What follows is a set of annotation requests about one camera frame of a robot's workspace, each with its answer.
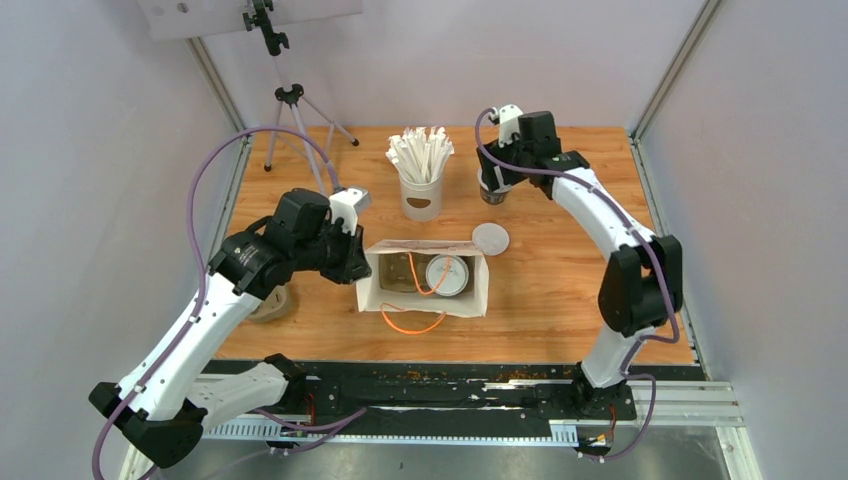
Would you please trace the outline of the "brown cup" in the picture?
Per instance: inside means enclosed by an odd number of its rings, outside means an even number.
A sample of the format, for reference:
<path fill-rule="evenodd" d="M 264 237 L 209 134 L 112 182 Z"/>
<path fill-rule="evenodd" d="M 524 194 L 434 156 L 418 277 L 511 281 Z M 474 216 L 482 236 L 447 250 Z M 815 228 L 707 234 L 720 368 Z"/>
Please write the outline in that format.
<path fill-rule="evenodd" d="M 479 188 L 479 193 L 480 193 L 481 199 L 485 203 L 487 203 L 489 205 L 500 205 L 506 200 L 508 194 L 510 193 L 510 190 L 509 189 L 506 189 L 506 190 L 500 189 L 500 190 L 492 191 L 492 190 L 488 190 L 484 186 L 481 186 Z"/>

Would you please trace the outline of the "paper takeout bag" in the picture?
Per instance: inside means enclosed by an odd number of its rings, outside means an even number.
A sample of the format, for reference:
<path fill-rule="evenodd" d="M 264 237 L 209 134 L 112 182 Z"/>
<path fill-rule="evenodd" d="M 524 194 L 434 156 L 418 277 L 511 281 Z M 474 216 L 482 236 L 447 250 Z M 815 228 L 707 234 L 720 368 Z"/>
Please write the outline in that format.
<path fill-rule="evenodd" d="M 365 251 L 372 275 L 356 282 L 360 313 L 432 313 L 484 317 L 490 272 L 485 254 L 470 241 L 382 240 Z"/>

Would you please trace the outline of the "white coffee cup lid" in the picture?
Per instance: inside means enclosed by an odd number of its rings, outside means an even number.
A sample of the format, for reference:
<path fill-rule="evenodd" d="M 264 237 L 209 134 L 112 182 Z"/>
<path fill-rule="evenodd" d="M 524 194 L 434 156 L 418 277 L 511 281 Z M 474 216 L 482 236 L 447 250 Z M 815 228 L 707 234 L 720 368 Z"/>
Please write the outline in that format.
<path fill-rule="evenodd" d="M 483 171 L 481 169 L 477 170 L 477 181 L 479 184 L 479 189 L 481 192 L 488 192 L 488 186 L 483 178 Z"/>

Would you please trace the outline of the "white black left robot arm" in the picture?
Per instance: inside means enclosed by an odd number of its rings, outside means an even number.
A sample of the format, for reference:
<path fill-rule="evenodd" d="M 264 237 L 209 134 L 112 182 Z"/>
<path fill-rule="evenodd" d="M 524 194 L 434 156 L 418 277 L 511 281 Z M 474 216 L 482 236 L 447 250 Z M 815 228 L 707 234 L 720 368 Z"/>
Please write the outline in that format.
<path fill-rule="evenodd" d="M 305 373 L 282 354 L 211 385 L 196 379 L 235 327 L 294 273 L 316 271 L 339 285 L 370 276 L 359 223 L 370 203 L 359 187 L 283 194 L 273 214 L 223 241 L 156 347 L 119 382 L 98 383 L 90 403 L 159 468 L 176 465 L 205 433 L 242 414 L 273 405 L 298 411 Z"/>

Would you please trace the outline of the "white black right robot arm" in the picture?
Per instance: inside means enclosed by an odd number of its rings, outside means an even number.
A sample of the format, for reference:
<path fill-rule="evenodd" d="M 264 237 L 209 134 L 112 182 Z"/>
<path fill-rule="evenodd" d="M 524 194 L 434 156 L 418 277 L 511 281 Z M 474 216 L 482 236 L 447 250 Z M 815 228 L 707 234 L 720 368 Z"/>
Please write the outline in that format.
<path fill-rule="evenodd" d="M 660 341 L 657 329 L 674 324 L 682 305 L 682 245 L 642 225 L 584 155 L 563 149 L 551 112 L 490 107 L 478 115 L 474 135 L 485 202 L 497 205 L 527 181 L 577 221 L 606 262 L 597 297 L 604 324 L 580 363 L 582 382 L 570 392 L 577 413 L 596 417 L 643 343 Z"/>

